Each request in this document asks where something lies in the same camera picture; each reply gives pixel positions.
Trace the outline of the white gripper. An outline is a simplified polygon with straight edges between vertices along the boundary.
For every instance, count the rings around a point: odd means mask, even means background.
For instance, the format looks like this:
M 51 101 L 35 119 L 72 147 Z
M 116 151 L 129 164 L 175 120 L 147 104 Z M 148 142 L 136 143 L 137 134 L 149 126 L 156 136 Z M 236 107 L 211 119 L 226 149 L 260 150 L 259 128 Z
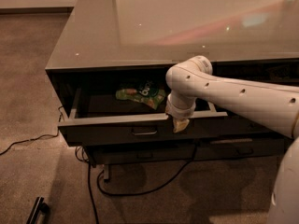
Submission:
M 165 113 L 173 118 L 173 132 L 180 133 L 189 125 L 189 118 L 196 108 L 195 99 L 180 94 L 170 93 L 167 96 Z

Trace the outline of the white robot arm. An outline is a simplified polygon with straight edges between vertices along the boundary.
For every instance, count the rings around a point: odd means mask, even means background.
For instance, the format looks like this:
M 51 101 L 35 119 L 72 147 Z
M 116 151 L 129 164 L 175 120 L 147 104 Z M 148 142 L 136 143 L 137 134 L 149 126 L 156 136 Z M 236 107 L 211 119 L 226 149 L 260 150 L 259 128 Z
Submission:
M 299 88 L 212 75 L 211 62 L 196 56 L 166 73 L 171 89 L 166 112 L 189 119 L 200 98 L 293 140 L 280 164 L 267 224 L 299 224 Z

